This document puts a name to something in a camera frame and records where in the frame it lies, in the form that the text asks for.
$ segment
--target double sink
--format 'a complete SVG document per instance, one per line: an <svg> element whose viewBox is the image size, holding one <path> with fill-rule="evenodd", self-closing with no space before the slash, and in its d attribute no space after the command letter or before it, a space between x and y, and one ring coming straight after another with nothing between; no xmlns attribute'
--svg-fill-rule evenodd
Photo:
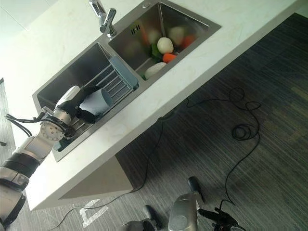
<svg viewBox="0 0 308 231"><path fill-rule="evenodd" d="M157 60L152 56L153 37L168 37L172 28L181 27L185 46L175 45L177 57L148 80L145 70ZM109 92L114 106L95 124L74 119L76 134L53 147L56 161L62 159L95 130L122 110L155 81L174 67L188 53L213 35L220 26L167 0L146 0L114 25L116 35L100 36L53 78L38 89L34 103L38 112L43 107L53 110L58 100L74 85L98 85Z"/></svg>

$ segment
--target wire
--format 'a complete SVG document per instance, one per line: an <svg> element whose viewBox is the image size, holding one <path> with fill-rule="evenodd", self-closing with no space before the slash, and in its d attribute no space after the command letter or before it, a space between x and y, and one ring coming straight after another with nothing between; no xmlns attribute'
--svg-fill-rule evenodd
<svg viewBox="0 0 308 231"><path fill-rule="evenodd" d="M65 220L65 218L67 217L67 215L72 212L73 210L77 209L77 208L84 208L84 209L96 209L96 208L101 208L101 207L104 207L106 205L109 205L111 204L113 201L119 199L120 197L124 196L124 195L127 195L127 194L130 194L130 193L135 193L137 191L139 191L140 189L142 189L144 186L145 186L145 183L147 181L147 178L148 178L148 169L149 169L149 162L150 162L150 159L153 155L153 153L155 152L156 148L158 147L159 143L160 143L160 140L162 138L162 135L163 135L163 131L164 131L164 122L162 122L162 127L161 127L161 130L160 130L160 134L159 134L159 138L154 146L154 148L152 149L151 153L148 155L147 157L147 161L146 161L146 167L145 167L145 174L144 174L144 178L143 178L143 182L141 184L141 186L139 186L138 188L130 191L130 192L127 192L127 193L124 193L122 195L119 195L118 197L114 198L113 200L111 200L110 202L104 204L104 205L100 205L100 206L96 206L96 207L83 207L83 206L75 206L73 208L71 208L65 215L64 217L62 218L62 220L60 221L60 223L58 225L56 225L55 227L53 227L52 229L49 229L47 231L51 231L51 230L54 230L56 228L58 228Z"/></svg>
<svg viewBox="0 0 308 231"><path fill-rule="evenodd" d="M20 123L37 123L39 121L41 121L41 118L45 115L45 113L41 113L39 114L39 116L37 118L33 118L33 119L18 119L15 118L14 116L12 116L11 114L6 114L4 116L4 118L6 118L8 121L10 121L11 123L15 124L18 128L20 128L27 136L32 136L32 133L30 132L30 130L28 130L26 127L24 127L23 125L21 125Z"/></svg>
<svg viewBox="0 0 308 231"><path fill-rule="evenodd" d="M238 93L238 95L240 95L240 97L238 99L236 99L234 97L234 94ZM231 173L236 169L236 167L243 162L247 157L250 156L250 154L257 148L257 146L260 144L260 123L257 119L257 117L254 115L253 111L258 109L261 104L259 102L256 101L248 101L245 103L244 107L240 107L239 105L237 105L238 103L240 103L241 101L243 101L245 99L245 92L242 88L233 88L229 91L229 99L208 99L208 100L203 100L199 103L195 103L193 105L189 105L189 99L187 98L187 103L186 103L186 107L191 108L191 107L195 107L198 105L201 105L203 103L209 102L209 101L221 101L221 102L229 102L232 103L236 108L238 108L239 110L242 111L247 111L249 112L252 117L254 118L257 126L252 125L252 124L246 124L246 123L242 123L242 124L238 124L236 125L232 131L231 131L231 135L232 138L237 140L237 141L247 141L247 140L251 140L254 137L258 137L256 144L254 145L254 147L251 149L251 151L245 155L242 159L240 159L235 165L234 167L228 172L226 179L225 179L225 193L227 195L228 199L223 199L220 202L219 205L219 209L221 210L222 208L222 204L223 202L229 202L233 205L235 205L235 203L233 202L233 200L230 198L229 196L229 192L228 192L228 187L227 187L227 183L228 183L228 179L229 176L231 175Z"/></svg>
<svg viewBox="0 0 308 231"><path fill-rule="evenodd" d="M19 127L27 136L32 136L32 133L27 129L25 128L23 125L21 125L20 123L16 122L15 120L13 119L8 119L6 118L8 121L10 121L11 123L15 124L17 127Z"/></svg>

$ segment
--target marble countertop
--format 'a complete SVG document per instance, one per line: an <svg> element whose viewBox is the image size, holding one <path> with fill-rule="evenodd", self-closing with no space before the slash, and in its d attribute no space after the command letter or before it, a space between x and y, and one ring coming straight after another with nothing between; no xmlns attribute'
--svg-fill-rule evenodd
<svg viewBox="0 0 308 231"><path fill-rule="evenodd" d="M59 198L217 72L291 15L304 0L171 0L222 28L164 74L149 89L89 136L60 162L49 155L26 188L30 209ZM118 21L140 0L101 0L117 10ZM101 33L86 0L59 0L19 34L0 55L9 110L15 117L37 115L32 94ZM39 130L38 124L28 126ZM16 146L26 136L13 129Z"/></svg>

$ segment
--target sink basin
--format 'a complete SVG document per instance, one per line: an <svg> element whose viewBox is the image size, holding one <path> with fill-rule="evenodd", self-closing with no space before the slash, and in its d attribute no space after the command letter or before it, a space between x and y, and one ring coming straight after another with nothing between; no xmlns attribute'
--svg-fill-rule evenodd
<svg viewBox="0 0 308 231"><path fill-rule="evenodd" d="M43 107L53 110L57 101L74 85L98 85L112 97L114 106L88 124L74 118L76 134L53 147L56 161L61 160L88 136L116 115L164 73L214 34L220 26L167 0L144 1L114 25L113 38L100 36L33 94L38 113ZM177 57L160 71L144 80L145 70L159 62L152 55L152 45L180 28L181 38L174 38Z"/></svg>
<svg viewBox="0 0 308 231"><path fill-rule="evenodd" d="M156 45L160 37L171 38L173 53L177 57L151 77L155 80L220 28L219 25L169 1L146 1L135 11L135 15L141 16L118 33L109 45L133 70L143 76L149 67L162 62L153 57L151 44ZM177 31L177 37L174 36L174 31Z"/></svg>

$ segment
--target gray carpet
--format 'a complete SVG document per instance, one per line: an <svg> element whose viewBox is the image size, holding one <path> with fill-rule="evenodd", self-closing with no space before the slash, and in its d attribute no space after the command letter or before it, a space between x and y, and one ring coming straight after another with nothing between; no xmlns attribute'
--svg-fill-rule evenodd
<svg viewBox="0 0 308 231"><path fill-rule="evenodd" d="M3 114L6 105L3 84L0 86ZM236 206L225 203L223 210L247 230L307 230L308 19L292 15L189 98L191 103L227 99L234 87L244 89L246 100L262 104L255 111L261 124L261 140L230 176L228 189ZM248 112L231 103L212 101L188 109L184 101L176 115L164 122L145 186L108 205L108 210L85 229L76 209L56 230L117 230L127 221L145 218L142 207L146 204L157 210L166 227L172 203L189 191L187 178L192 175L201 183L203 208L214 209L226 197L226 175L257 141L234 140L231 130L239 123L255 125ZM10 126L3 124L1 119L0 139L7 139L11 146L2 148L2 161L13 147ZM146 156L152 153L160 129L161 122L157 122L117 154L136 187L142 183ZM100 200L95 205L108 201ZM46 231L72 207L29 212L24 206L8 230ZM96 211L87 211L88 217ZM200 230L212 230L211 223L200 218Z"/></svg>

